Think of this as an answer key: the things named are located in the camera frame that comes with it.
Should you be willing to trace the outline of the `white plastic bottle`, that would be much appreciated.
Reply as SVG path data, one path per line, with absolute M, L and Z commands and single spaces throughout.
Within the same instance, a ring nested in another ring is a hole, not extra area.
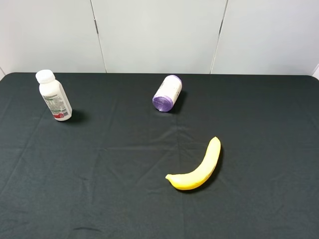
M 39 83 L 39 92 L 57 121 L 66 121 L 72 117 L 72 107 L 62 84 L 56 80 L 51 70 L 40 70 L 35 75 Z

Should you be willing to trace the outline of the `purple white bag roll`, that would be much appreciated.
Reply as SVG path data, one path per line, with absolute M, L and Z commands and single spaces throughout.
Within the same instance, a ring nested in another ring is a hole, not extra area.
M 160 112 L 169 112 L 182 90 L 182 81 L 176 75 L 168 75 L 153 96 L 154 107 Z

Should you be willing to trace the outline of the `yellow banana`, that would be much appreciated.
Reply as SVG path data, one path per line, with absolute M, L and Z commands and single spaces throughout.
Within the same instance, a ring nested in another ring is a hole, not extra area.
M 221 151 L 221 142 L 218 137 L 210 140 L 205 156 L 199 166 L 189 173 L 167 174 L 165 179 L 178 190 L 192 190 L 204 184 L 212 175 Z

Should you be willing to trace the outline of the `black tablecloth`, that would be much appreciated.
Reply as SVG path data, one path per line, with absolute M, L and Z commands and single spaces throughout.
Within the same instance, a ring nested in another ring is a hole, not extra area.
M 33 73 L 0 82 L 3 239 L 316 239 L 319 82 L 311 76 L 191 75 L 173 109 L 163 74 L 58 73 L 73 108 L 58 122 Z M 221 151 L 209 179 L 167 174 Z

